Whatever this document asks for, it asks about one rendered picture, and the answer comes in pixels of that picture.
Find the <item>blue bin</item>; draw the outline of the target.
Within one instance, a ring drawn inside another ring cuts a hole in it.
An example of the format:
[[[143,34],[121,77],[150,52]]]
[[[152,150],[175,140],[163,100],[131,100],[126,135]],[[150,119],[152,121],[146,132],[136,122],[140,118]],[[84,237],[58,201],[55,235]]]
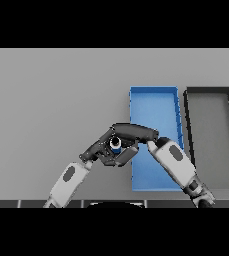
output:
[[[131,86],[130,123],[141,126],[153,135],[144,141],[167,137],[184,148],[180,99],[176,86]],[[163,167],[139,143],[139,152],[132,158],[132,190],[134,192],[180,191]]]

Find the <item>blue pipe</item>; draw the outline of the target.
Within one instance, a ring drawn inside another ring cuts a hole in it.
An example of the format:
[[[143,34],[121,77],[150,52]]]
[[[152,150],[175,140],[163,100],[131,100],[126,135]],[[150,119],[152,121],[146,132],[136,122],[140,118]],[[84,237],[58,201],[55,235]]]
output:
[[[118,137],[113,137],[111,140],[110,140],[110,148],[111,148],[111,151],[114,153],[114,154],[120,154],[121,153],[121,147],[122,147],[122,142],[121,142],[121,139],[118,138]]]

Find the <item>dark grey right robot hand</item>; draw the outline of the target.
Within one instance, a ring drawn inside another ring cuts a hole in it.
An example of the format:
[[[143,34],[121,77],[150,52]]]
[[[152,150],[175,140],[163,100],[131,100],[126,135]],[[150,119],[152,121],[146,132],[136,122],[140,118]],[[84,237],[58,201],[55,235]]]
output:
[[[135,142],[146,144],[148,141],[156,142],[159,132],[155,129],[145,126],[116,123],[113,125],[115,136],[121,139],[122,146],[132,145]]]

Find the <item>dark grey bin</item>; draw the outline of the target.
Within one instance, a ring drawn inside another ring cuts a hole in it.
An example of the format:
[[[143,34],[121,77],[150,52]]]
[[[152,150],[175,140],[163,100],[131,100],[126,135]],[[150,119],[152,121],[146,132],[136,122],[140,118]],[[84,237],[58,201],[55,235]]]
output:
[[[229,189],[229,87],[187,87],[183,96],[191,161],[211,189]]]

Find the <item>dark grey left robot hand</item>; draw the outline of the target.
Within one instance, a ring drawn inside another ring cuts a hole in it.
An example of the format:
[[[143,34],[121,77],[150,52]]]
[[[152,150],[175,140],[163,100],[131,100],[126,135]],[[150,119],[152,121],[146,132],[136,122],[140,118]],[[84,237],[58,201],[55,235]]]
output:
[[[110,148],[110,140],[116,137],[113,127],[93,143],[84,153],[79,155],[80,160],[85,164],[87,161],[92,163],[99,159],[104,166],[126,165],[139,151],[138,142],[132,145],[122,146],[120,154],[114,154]]]

